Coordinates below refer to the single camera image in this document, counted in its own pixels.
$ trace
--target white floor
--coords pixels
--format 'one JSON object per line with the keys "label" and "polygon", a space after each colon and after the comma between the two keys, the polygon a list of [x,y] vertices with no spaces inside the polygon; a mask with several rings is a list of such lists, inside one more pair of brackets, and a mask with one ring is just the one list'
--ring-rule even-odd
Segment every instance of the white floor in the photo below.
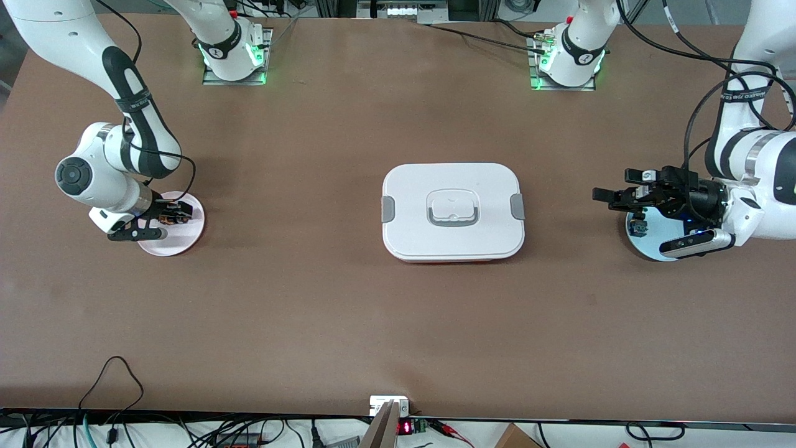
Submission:
{"label": "white floor", "polygon": [[[500,438],[508,423],[504,422],[447,422],[461,435],[468,438],[475,448],[493,448]],[[312,447],[309,420],[292,420],[291,425],[302,435],[305,448]],[[136,448],[186,448],[190,445],[188,435],[178,425],[165,423],[137,423],[128,425],[131,437]],[[537,425],[535,423],[519,423],[518,426],[541,445]],[[218,427],[218,423],[191,423],[189,428],[197,434]],[[281,423],[278,420],[269,421],[263,432],[263,438],[274,438],[279,432]],[[362,436],[367,430],[367,425],[353,419],[328,419],[317,421],[318,433],[322,441],[330,443],[340,442],[347,438]],[[91,426],[90,431],[96,445],[100,448],[105,444],[105,435],[108,426]],[[252,426],[252,432],[257,432],[260,424]],[[82,427],[77,428],[78,448],[91,448],[86,440]],[[22,446],[24,430],[16,430],[0,434],[0,446]],[[649,428],[652,436],[670,436],[677,430]],[[47,431],[43,431],[37,440],[36,448],[43,445]],[[545,423],[544,434],[550,448],[618,448],[626,443],[630,448],[649,448],[645,442],[633,440],[625,433],[624,426],[596,426]],[[397,448],[416,448],[426,443],[431,443],[430,448],[468,448],[465,443],[445,438],[432,430],[425,433],[398,437]],[[72,428],[62,428],[50,444],[52,448],[75,448],[72,441]],[[301,443],[293,432],[286,429],[271,448],[301,448]],[[739,430],[702,430],[687,429],[685,436],[674,442],[654,442],[654,448],[792,448],[796,446],[796,434],[774,433],[762,431]],[[116,448],[131,448],[121,427],[119,428],[119,441],[114,444]]]}

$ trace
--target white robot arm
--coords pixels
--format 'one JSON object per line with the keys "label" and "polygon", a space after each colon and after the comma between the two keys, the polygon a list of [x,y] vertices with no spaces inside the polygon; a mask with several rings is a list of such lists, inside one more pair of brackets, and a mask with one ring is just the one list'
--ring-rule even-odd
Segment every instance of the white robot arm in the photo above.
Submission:
{"label": "white robot arm", "polygon": [[3,1],[36,54],[100,86],[130,123],[129,130],[109,123],[89,126],[77,149],[58,163],[58,187],[93,207],[89,216],[110,239],[124,239],[120,230],[138,216],[188,219],[189,206],[162,201],[130,175],[164,178],[177,169],[181,151],[135,65],[107,35],[89,0]]}
{"label": "white robot arm", "polygon": [[545,31],[539,70],[565,87],[586,84],[605,56],[605,44],[619,23],[615,0],[580,0],[567,20]]}
{"label": "white robot arm", "polygon": [[232,18],[224,0],[166,0],[190,26],[205,63],[224,81],[239,81],[263,66],[263,26]]}
{"label": "white robot arm", "polygon": [[[747,25],[733,57],[775,68],[796,62],[796,2],[752,0]],[[742,246],[749,238],[796,238],[796,132],[761,127],[752,107],[762,110],[771,86],[765,65],[734,64],[721,95],[716,128],[705,162],[712,179],[679,167],[628,169],[625,180],[638,187],[623,191],[595,188],[592,198],[632,218],[628,234],[645,238],[645,213],[653,207],[682,221],[683,234],[660,244],[670,258],[703,255]],[[741,73],[747,86],[739,81]],[[788,92],[791,115],[793,105]]]}

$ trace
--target green led light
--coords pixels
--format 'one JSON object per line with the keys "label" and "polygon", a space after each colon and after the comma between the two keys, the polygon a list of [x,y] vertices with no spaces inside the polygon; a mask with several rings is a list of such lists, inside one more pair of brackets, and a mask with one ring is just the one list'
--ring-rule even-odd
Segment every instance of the green led light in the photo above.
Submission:
{"label": "green led light", "polygon": [[202,60],[205,61],[205,65],[207,65],[209,67],[210,63],[207,62],[207,55],[205,54],[205,51],[201,47],[199,48],[199,53],[201,53],[201,58],[202,58]]}
{"label": "green led light", "polygon": [[595,74],[597,74],[597,72],[599,71],[599,65],[603,62],[604,57],[605,57],[605,50],[597,58],[597,65],[595,66]]}
{"label": "green led light", "polygon": [[246,51],[249,53],[249,57],[252,59],[252,64],[254,65],[262,65],[263,64],[263,50],[252,47],[249,44],[245,46]]}

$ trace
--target electrical connector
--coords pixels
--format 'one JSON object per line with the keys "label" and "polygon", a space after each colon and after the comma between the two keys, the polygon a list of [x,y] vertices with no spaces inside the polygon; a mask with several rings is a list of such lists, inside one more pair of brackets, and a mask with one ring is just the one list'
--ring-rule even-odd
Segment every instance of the electrical connector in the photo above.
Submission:
{"label": "electrical connector", "polygon": [[107,430],[107,435],[105,436],[105,443],[108,445],[113,445],[116,441],[119,440],[119,430],[116,428],[111,428]]}
{"label": "electrical connector", "polygon": [[444,435],[445,437],[455,438],[453,436],[455,430],[453,428],[451,428],[450,426],[446,425],[445,423],[442,423],[439,420],[432,420],[432,419],[428,419],[427,423],[428,423],[428,427],[430,427],[432,430],[435,430],[438,433]]}
{"label": "electrical connector", "polygon": [[25,434],[24,448],[33,448],[33,446],[36,445],[36,437],[37,434],[31,434],[31,433]]}
{"label": "electrical connector", "polygon": [[315,420],[312,421],[312,429],[310,430],[312,433],[312,448],[326,448],[326,445],[323,444],[321,440],[321,435],[318,434],[318,428],[315,426]]}

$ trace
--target brown table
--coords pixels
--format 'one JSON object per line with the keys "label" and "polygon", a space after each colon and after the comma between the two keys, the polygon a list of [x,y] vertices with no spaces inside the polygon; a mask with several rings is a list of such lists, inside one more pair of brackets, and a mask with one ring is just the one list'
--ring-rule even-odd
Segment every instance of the brown table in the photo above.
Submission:
{"label": "brown table", "polygon": [[[623,187],[626,167],[680,162],[715,67],[617,29],[597,92],[532,92],[521,51],[324,19],[298,21],[266,86],[203,87],[179,17],[131,18],[139,68],[199,165],[205,234],[152,257],[107,241],[58,191],[58,160],[119,114],[30,54],[0,120],[0,405],[74,407],[119,354],[146,387],[140,408],[361,414],[371,394],[401,393],[426,415],[796,422],[796,243],[645,261],[591,201],[594,186]],[[103,22],[132,51],[125,25]],[[461,28],[521,43],[496,24]],[[727,54],[740,29],[686,32]],[[380,235],[384,175],[454,161],[517,173],[524,247],[491,263],[398,261]],[[132,396],[116,365],[88,405]]]}

